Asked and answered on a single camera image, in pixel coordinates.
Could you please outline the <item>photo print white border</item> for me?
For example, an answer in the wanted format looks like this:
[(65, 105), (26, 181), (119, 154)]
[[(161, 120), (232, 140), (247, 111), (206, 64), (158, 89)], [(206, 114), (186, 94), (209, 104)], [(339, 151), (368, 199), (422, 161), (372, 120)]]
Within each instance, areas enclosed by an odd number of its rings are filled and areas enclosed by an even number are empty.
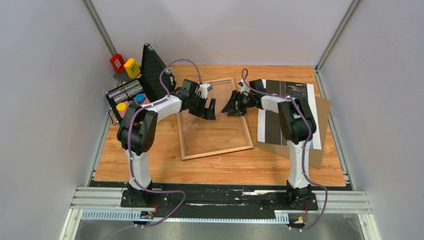
[[(293, 99), (305, 97), (308, 100), (316, 125), (319, 126), (313, 84), (270, 79), (262, 79), (262, 83), (265, 87), (265, 91), (268, 93), (289, 96)], [(282, 135), (280, 120), (277, 113), (270, 110), (258, 110), (257, 141), (282, 146), (288, 145)]]

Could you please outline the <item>wooden picture frame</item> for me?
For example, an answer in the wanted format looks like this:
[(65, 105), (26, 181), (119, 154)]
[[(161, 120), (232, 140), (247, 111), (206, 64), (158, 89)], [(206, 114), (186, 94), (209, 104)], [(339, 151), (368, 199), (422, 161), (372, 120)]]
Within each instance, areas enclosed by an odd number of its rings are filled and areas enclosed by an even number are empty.
[(211, 99), (215, 102), (216, 120), (196, 117), (188, 111), (176, 115), (179, 148), (183, 161), (250, 150), (254, 148), (244, 116), (227, 116), (222, 109), (229, 101), (236, 84), (232, 77), (211, 80)]

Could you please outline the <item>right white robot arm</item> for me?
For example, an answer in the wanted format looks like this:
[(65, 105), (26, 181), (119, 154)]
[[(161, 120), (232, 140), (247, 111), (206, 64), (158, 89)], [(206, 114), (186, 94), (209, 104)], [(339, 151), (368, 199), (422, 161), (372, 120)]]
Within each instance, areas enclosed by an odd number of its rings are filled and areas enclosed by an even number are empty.
[(248, 108), (256, 107), (278, 114), (280, 131), (288, 143), (290, 159), (285, 201), (290, 208), (298, 209), (312, 195), (307, 163), (317, 124), (308, 99), (269, 93), (262, 79), (249, 83), (242, 80), (240, 84), (241, 89), (232, 91), (221, 112), (229, 117), (239, 117), (245, 115)]

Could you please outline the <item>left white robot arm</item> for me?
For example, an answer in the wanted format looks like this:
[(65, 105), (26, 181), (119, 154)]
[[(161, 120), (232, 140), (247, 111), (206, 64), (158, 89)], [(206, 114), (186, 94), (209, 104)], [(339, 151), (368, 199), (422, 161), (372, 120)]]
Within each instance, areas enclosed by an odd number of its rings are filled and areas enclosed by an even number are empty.
[(130, 180), (127, 190), (140, 206), (149, 206), (155, 194), (149, 174), (149, 150), (155, 140), (157, 123), (182, 111), (205, 120), (216, 120), (216, 100), (208, 100), (212, 89), (210, 83), (185, 79), (176, 91), (167, 91), (157, 101), (128, 106), (119, 125), (117, 140), (128, 158)]

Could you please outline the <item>black open toy case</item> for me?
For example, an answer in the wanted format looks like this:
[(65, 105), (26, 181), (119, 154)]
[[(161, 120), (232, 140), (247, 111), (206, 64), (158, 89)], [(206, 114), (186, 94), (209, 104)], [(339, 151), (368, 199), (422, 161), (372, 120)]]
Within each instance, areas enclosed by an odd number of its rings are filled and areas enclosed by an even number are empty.
[(123, 84), (105, 93), (109, 104), (108, 116), (113, 124), (120, 123), (125, 114), (125, 110), (118, 110), (118, 104), (134, 101), (137, 95), (145, 96), (144, 104), (155, 102), (166, 95), (166, 91), (159, 81), (160, 73), (166, 64), (155, 48), (154, 44), (144, 44), (138, 78), (131, 79), (126, 72), (114, 75), (114, 78), (122, 81)]

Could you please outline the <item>blue round disc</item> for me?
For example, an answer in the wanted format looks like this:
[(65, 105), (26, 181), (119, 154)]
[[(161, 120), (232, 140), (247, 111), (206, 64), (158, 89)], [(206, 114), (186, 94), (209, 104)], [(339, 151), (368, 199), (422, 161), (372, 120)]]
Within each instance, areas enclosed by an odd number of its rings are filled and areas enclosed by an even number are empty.
[(146, 97), (145, 97), (145, 95), (144, 94), (142, 94), (142, 93), (139, 93), (139, 94), (137, 94), (136, 96), (135, 96), (135, 101), (136, 102), (138, 102), (138, 103), (142, 103), (145, 99), (146, 99)]

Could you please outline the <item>yellow round disc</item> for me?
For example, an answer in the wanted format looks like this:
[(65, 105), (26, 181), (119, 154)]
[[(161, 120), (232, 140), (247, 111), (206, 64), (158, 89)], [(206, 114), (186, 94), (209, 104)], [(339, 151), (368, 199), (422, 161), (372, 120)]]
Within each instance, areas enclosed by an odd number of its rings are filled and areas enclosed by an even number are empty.
[(116, 105), (116, 109), (117, 109), (119, 112), (124, 111), (126, 108), (127, 108), (127, 104), (126, 104), (125, 102), (120, 102), (120, 103), (118, 103), (118, 104)]

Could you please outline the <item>brown cardboard backing sheet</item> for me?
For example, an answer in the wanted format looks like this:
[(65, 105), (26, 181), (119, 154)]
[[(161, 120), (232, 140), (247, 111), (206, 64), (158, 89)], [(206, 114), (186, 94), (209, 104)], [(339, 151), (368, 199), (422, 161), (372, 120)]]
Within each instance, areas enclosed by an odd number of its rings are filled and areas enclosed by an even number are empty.
[[(319, 126), (317, 126), (317, 130), (312, 137), (312, 143), (309, 150), (309, 166), (320, 169), (323, 164), (331, 101), (319, 96), (316, 96), (315, 100)], [(288, 145), (277, 145), (257, 141), (255, 147), (281, 157), (290, 157)]]

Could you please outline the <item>yellow toy house block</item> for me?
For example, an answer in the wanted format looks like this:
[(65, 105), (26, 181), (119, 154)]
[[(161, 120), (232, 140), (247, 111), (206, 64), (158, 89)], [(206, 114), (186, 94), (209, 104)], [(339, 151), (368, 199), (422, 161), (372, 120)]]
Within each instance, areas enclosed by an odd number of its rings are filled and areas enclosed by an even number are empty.
[(140, 74), (141, 70), (135, 58), (129, 58), (123, 65), (124, 69), (131, 79), (136, 79)]

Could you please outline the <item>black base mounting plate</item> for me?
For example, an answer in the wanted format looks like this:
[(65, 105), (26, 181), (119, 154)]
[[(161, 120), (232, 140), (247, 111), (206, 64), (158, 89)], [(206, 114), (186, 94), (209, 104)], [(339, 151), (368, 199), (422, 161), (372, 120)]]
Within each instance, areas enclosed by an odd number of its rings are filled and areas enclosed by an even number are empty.
[(164, 217), (172, 210), (173, 218), (199, 219), (270, 219), (276, 210), (317, 211), (315, 195), (289, 201), (285, 185), (234, 185), (152, 183), (153, 194), (149, 203), (121, 189), (120, 205), (124, 208), (152, 208), (156, 217)]

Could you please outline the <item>red toy house block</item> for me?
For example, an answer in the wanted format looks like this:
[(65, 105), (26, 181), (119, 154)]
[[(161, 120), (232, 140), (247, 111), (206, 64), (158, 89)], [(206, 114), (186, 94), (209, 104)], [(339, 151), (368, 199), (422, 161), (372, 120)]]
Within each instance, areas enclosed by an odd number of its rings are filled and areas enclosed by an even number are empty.
[(121, 74), (125, 71), (125, 61), (123, 59), (123, 56), (120, 53), (116, 53), (115, 55), (113, 55), (109, 62), (111, 63), (113, 69), (115, 70), (116, 73)]

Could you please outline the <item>aluminium rail frame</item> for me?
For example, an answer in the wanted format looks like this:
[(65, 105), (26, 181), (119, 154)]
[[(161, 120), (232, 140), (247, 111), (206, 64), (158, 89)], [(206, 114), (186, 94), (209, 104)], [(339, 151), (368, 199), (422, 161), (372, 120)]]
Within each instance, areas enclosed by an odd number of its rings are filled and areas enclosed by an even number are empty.
[(183, 185), (178, 193), (170, 184), (161, 184), (145, 201), (125, 187), (78, 187), (61, 238), (75, 237), (84, 220), (277, 224), (303, 232), (309, 226), (318, 230), (330, 217), (347, 215), (358, 221), (366, 240), (380, 239), (368, 198), (361, 191), (315, 190), (306, 199), (289, 202), (282, 188)]

